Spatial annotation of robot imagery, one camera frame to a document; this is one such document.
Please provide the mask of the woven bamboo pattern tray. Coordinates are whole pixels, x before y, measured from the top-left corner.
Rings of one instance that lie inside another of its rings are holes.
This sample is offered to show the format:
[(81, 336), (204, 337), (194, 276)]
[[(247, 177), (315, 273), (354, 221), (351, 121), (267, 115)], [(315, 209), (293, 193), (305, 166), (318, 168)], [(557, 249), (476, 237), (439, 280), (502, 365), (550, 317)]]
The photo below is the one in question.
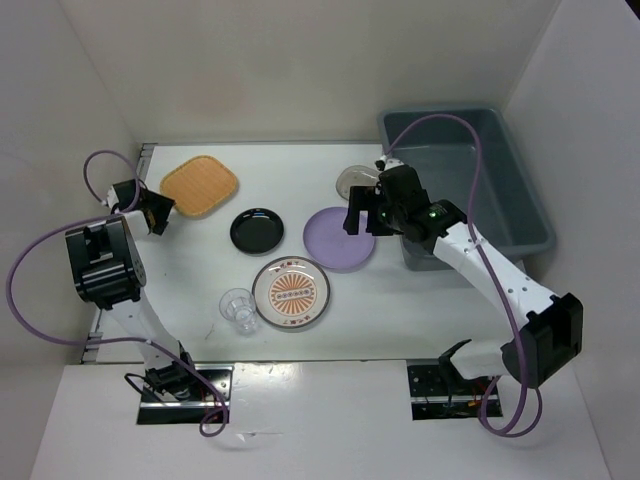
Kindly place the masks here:
[(168, 173), (160, 182), (160, 193), (175, 202), (183, 216), (205, 216), (228, 200), (238, 188), (238, 179), (218, 159), (199, 155)]

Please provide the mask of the purple round plate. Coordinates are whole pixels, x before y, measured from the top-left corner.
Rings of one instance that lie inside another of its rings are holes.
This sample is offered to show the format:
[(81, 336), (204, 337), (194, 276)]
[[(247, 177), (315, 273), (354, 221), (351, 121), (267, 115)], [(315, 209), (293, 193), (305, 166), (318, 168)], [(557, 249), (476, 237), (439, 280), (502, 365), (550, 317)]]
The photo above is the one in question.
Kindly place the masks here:
[(325, 268), (355, 270), (374, 252), (376, 239), (365, 231), (366, 217), (360, 216), (358, 234), (349, 235), (343, 228), (347, 212), (346, 207), (327, 207), (312, 215), (304, 226), (305, 249)]

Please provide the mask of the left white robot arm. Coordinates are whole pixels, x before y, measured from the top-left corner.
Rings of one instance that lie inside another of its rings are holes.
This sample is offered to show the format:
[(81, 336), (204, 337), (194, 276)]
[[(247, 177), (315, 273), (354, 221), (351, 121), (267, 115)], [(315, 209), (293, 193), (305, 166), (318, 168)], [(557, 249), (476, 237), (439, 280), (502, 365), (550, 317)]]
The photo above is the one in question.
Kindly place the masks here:
[(162, 235), (175, 201), (136, 180), (113, 185), (107, 194), (111, 216), (65, 232), (76, 292), (113, 318), (136, 339), (144, 381), (158, 394), (189, 400), (200, 385), (182, 344), (161, 323), (144, 291), (145, 268), (135, 241)]

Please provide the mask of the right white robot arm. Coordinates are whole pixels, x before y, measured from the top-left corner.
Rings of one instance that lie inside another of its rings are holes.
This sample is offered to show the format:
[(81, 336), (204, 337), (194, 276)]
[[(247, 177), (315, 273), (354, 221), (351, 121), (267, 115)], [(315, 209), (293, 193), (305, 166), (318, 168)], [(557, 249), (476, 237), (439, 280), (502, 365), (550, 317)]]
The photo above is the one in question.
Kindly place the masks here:
[(439, 382), (460, 393), (479, 377), (511, 376), (536, 389), (582, 349), (583, 305), (536, 283), (483, 237), (448, 200), (433, 201), (414, 168), (379, 160), (373, 185), (349, 189), (343, 228), (400, 235), (464, 277), (508, 321), (509, 341), (466, 339), (439, 358)]

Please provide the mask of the grey plastic bin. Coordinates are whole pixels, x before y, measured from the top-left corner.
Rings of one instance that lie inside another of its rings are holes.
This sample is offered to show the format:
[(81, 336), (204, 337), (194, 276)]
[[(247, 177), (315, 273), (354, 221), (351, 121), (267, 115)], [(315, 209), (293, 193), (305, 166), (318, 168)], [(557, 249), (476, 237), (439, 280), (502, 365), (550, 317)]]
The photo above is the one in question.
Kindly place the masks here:
[(546, 253), (556, 235), (501, 112), (482, 103), (381, 112), (384, 150), (413, 167), (431, 200), (473, 213), (479, 235), (512, 262)]

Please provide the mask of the clear smoky square dish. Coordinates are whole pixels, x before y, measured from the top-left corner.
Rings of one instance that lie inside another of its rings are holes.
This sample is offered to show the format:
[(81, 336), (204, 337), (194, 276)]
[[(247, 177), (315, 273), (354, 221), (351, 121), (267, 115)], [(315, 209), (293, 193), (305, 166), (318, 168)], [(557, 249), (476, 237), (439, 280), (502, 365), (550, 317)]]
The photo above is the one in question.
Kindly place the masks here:
[(341, 198), (349, 200), (350, 190), (353, 186), (376, 186), (378, 177), (379, 172), (374, 168), (352, 165), (338, 176), (335, 188)]

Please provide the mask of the black round plate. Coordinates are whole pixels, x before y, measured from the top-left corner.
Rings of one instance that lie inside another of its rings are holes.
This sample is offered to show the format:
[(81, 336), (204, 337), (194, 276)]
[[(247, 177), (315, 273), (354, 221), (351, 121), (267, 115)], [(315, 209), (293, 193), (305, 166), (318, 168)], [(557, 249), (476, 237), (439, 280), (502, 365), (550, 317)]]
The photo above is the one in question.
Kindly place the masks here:
[(266, 208), (252, 208), (237, 215), (230, 226), (230, 239), (241, 252), (262, 255), (275, 249), (284, 237), (281, 217)]

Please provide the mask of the orange patterned round plate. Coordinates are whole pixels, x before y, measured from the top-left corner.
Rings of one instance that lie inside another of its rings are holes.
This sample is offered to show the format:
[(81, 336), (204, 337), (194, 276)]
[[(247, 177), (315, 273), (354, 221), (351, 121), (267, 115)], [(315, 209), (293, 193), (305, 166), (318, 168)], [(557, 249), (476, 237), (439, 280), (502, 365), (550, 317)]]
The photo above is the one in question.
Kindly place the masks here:
[(325, 271), (300, 256), (281, 257), (265, 265), (254, 278), (251, 293), (261, 319), (284, 331), (310, 328), (331, 300)]

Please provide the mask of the clear plastic cup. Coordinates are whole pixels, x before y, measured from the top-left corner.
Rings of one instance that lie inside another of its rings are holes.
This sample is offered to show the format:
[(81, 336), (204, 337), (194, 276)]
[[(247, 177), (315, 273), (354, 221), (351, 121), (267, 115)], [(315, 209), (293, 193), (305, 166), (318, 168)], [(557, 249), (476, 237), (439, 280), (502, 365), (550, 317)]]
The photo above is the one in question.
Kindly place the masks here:
[(223, 294), (219, 301), (220, 314), (241, 335), (251, 335), (257, 329), (257, 308), (253, 294), (234, 288)]

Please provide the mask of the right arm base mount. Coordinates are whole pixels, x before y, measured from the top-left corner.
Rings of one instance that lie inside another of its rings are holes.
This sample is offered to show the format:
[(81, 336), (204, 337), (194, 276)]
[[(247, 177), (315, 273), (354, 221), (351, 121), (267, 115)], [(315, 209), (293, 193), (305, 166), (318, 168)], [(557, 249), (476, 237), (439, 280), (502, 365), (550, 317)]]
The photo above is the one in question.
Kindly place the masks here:
[(479, 416), (492, 378), (465, 380), (451, 363), (451, 357), (467, 343), (469, 340), (458, 342), (437, 358), (406, 362), (413, 421)]

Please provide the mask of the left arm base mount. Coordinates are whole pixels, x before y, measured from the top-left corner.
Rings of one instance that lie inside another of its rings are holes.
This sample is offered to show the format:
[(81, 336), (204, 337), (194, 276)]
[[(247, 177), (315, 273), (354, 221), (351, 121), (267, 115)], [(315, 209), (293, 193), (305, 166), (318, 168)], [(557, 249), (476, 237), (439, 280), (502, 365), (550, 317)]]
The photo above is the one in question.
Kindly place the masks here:
[[(231, 364), (197, 364), (196, 369), (224, 397), (230, 407), (234, 367)], [(200, 382), (184, 398), (154, 389), (146, 378), (137, 373), (125, 373), (124, 379), (139, 397), (136, 423), (138, 425), (198, 424), (211, 414), (210, 422), (222, 421), (221, 403)]]

